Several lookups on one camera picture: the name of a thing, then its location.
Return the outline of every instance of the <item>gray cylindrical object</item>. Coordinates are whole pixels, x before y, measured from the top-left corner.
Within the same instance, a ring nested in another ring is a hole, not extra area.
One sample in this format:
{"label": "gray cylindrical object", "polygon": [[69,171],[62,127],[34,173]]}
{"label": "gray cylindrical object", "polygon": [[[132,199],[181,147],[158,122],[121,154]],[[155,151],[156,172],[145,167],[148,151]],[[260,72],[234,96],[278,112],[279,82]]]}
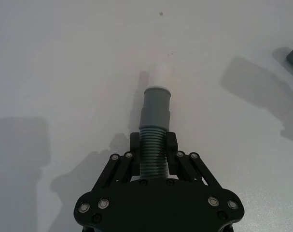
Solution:
{"label": "gray cylindrical object", "polygon": [[166,132],[170,121],[170,92],[152,87],[144,92],[140,120],[140,177],[143,179],[167,177]]}
{"label": "gray cylindrical object", "polygon": [[161,128],[169,131],[170,97],[170,92],[164,88],[152,87],[145,90],[140,130],[143,128]]}

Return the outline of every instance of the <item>ribbed spring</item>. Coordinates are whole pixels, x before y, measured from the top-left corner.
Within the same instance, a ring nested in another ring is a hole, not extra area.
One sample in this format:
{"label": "ribbed spring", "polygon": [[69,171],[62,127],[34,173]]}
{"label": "ribbed spring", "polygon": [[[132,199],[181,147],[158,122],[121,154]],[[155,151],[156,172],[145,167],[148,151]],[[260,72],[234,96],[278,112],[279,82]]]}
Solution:
{"label": "ribbed spring", "polygon": [[142,179],[167,177],[166,135],[166,131],[159,128],[140,130]]}

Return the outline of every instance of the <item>white table surface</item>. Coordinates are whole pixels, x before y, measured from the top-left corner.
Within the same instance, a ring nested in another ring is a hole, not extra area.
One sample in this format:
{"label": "white table surface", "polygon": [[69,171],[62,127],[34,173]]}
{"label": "white table surface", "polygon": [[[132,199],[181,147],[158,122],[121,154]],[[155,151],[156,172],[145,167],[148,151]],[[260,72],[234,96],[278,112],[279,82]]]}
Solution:
{"label": "white table surface", "polygon": [[244,204],[235,231],[293,232],[292,49],[293,0],[0,0],[0,232],[81,231],[157,61],[179,148]]}

